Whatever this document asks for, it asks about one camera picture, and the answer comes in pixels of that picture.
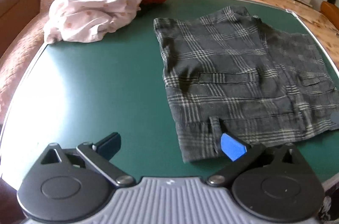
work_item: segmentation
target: pink polka dot cloth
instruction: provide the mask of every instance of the pink polka dot cloth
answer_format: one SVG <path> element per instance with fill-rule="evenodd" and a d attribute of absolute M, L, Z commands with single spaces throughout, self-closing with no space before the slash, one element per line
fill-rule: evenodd
<path fill-rule="evenodd" d="M 46 43 L 94 42 L 129 24 L 142 0 L 55 0 L 44 26 Z"/>

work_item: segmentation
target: gray plastic base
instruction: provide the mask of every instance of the gray plastic base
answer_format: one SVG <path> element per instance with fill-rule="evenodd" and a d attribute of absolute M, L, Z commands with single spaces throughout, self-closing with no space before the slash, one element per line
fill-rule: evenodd
<path fill-rule="evenodd" d="M 26 224 L 38 224 L 27 220 Z M 118 189 L 95 215 L 78 224 L 269 224 L 244 211 L 225 188 L 205 185 L 198 177 L 144 177 Z M 311 218 L 295 224 L 319 224 Z"/>

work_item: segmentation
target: orange chair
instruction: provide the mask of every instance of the orange chair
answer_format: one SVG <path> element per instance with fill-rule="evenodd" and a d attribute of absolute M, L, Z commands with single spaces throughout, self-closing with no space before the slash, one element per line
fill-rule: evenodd
<path fill-rule="evenodd" d="M 320 6 L 320 12 L 339 30 L 339 8 L 337 6 L 323 1 Z"/>

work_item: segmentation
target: belt loop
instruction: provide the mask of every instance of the belt loop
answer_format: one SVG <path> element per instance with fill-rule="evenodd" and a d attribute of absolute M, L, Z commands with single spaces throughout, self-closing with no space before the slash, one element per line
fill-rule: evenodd
<path fill-rule="evenodd" d="M 218 117 L 210 117 L 212 133 L 214 138 L 214 151 L 218 155 L 221 152 L 220 139 L 223 134 Z"/>
<path fill-rule="evenodd" d="M 306 126 L 305 126 L 305 122 L 304 122 L 304 116 L 300 111 L 298 112 L 298 119 L 299 119 L 300 132 L 305 132 Z"/>

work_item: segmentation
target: brown sofa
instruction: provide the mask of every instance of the brown sofa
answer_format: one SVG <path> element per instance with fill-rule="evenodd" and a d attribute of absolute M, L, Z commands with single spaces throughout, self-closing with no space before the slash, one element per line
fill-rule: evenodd
<path fill-rule="evenodd" d="M 43 44 L 43 27 L 53 1 L 0 0 L 0 124 L 22 76 Z"/>
<path fill-rule="evenodd" d="M 40 12 L 40 0 L 0 0 L 0 55 Z"/>

